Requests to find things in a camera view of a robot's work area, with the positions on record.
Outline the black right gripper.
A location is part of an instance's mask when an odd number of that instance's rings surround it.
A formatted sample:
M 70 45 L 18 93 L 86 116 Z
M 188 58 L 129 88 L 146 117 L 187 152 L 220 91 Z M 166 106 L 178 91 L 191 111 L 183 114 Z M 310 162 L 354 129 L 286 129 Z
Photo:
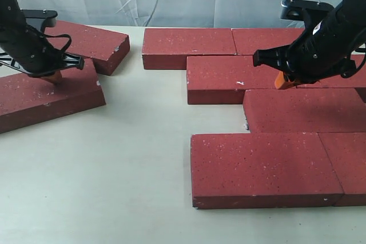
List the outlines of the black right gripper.
M 290 46 L 256 50 L 253 65 L 286 70 L 274 81 L 277 90 L 336 75 L 350 78 L 365 65 L 351 58 L 354 51 L 365 53 L 364 44 L 365 4 L 340 3 L 314 29 L 305 28 Z

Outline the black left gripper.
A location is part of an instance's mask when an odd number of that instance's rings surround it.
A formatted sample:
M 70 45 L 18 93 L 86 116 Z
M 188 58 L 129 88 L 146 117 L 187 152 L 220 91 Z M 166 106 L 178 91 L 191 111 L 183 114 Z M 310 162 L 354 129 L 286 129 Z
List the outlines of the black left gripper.
M 58 85 L 62 82 L 59 70 L 83 70 L 82 56 L 63 53 L 51 45 L 37 29 L 1 27 L 1 65 L 18 70 L 32 77 Z

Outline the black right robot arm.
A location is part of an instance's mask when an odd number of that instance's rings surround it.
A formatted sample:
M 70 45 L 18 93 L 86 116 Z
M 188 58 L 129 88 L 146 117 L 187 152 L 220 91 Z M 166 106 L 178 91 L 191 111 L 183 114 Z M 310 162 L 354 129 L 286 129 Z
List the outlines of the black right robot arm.
M 337 6 L 307 0 L 283 0 L 281 19 L 304 22 L 305 29 L 290 45 L 256 50 L 253 65 L 279 71 L 279 90 L 335 77 L 350 78 L 365 65 L 352 60 L 365 53 L 365 0 L 342 0 Z

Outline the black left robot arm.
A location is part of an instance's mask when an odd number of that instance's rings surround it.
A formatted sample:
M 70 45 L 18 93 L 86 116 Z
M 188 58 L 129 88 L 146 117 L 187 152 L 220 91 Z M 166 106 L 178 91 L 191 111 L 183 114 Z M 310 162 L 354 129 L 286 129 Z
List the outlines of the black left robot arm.
M 17 0 L 1 0 L 1 65 L 58 84 L 61 71 L 82 70 L 84 58 L 67 53 L 69 34 L 48 35 L 56 25 L 55 10 L 21 9 Z

